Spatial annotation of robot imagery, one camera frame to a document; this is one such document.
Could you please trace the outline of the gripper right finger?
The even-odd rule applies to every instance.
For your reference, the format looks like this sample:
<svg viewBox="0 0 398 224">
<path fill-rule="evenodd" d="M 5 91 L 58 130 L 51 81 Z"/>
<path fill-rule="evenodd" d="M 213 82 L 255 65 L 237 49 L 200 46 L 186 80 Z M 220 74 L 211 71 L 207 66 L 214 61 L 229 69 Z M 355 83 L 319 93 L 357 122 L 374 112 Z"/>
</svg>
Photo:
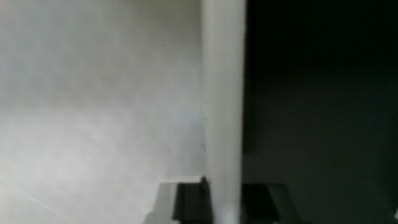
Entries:
<svg viewBox="0 0 398 224">
<path fill-rule="evenodd" d="M 282 184 L 241 186 L 241 224 L 296 224 L 287 188 Z"/>
</svg>

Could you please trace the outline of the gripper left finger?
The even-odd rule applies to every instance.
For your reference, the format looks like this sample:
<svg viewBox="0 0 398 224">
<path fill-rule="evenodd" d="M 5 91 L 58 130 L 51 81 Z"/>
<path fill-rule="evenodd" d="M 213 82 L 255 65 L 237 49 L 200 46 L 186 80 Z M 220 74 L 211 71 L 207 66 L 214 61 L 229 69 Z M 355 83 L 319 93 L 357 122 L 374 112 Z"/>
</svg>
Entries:
<svg viewBox="0 0 398 224">
<path fill-rule="evenodd" d="M 213 224 L 211 192 L 206 178 L 197 183 L 179 183 L 172 220 L 177 224 Z"/>
</svg>

